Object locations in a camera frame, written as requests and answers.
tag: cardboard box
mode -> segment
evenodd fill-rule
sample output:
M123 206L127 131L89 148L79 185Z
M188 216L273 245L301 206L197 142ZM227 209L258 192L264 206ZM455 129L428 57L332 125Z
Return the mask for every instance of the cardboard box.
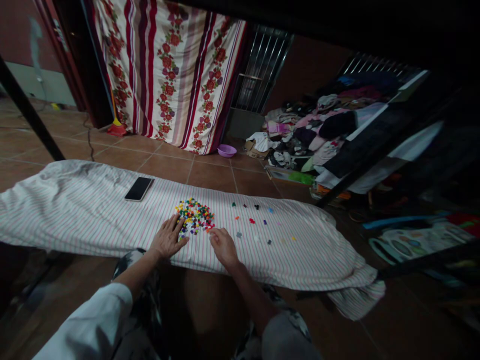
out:
M246 149L246 154L251 157L251 158L254 158L254 159L260 159L260 160L263 160L265 159L269 152L270 152L270 149L268 149L267 151L264 151L264 152L260 152L258 150L255 150L255 140L254 141L247 141L245 143L245 149Z

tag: pink bowl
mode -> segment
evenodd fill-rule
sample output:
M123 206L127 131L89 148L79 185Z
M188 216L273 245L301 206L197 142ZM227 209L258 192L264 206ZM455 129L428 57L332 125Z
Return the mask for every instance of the pink bowl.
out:
M224 158L231 158L237 153L237 149L230 145L220 145L218 146L218 153Z

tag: striped curtain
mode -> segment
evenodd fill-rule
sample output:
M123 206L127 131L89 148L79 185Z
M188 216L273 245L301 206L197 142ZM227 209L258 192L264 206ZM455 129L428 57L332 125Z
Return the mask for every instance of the striped curtain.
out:
M120 122L195 154L216 150L246 23L163 0L93 4Z

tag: striped bed sheet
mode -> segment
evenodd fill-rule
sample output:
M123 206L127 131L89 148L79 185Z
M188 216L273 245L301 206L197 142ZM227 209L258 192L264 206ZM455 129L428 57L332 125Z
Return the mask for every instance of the striped bed sheet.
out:
M150 190L141 202L124 200L138 176L154 179ZM232 235L240 260L258 282L326 291L352 320L363 317L385 293L384 282L375 281L377 270L336 230L333 217L313 205L189 186L83 160L53 162L2 193L0 241L121 257L148 249L162 222L189 198L215 213L215 226ZM226 274L207 232L188 235L190 241L171 263Z

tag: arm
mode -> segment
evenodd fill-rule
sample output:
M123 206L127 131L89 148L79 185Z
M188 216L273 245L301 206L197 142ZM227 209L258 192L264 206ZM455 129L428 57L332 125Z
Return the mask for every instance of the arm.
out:
M185 219L181 218L177 223L179 217L179 214L175 214L165 221L153 238L150 249L140 260L112 281L124 284L130 290L134 301L139 297L145 281L159 261L170 259L188 242L188 237L178 241L180 230L185 222Z
M240 262L234 241L227 230L214 228L210 230L210 234L210 243L216 257L240 290L258 334L263 334L267 324L279 314L279 310L252 279L245 265Z
M312 343L292 325L288 316L275 307L239 261L234 241L227 230L212 229L210 234L216 257L238 286L257 334L262 337L262 358L320 360L320 354Z
M189 239L178 241L184 223L178 219L176 214L165 221L142 258L75 310L35 359L110 359L147 277L159 260L169 259Z

